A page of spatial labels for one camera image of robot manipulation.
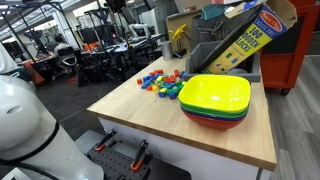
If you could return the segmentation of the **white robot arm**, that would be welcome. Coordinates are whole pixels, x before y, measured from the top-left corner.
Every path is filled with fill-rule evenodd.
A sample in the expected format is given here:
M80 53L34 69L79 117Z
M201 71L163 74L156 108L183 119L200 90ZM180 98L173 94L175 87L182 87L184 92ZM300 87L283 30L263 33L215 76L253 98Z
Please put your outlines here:
M0 45L0 162L36 180L103 180L102 167L80 151Z

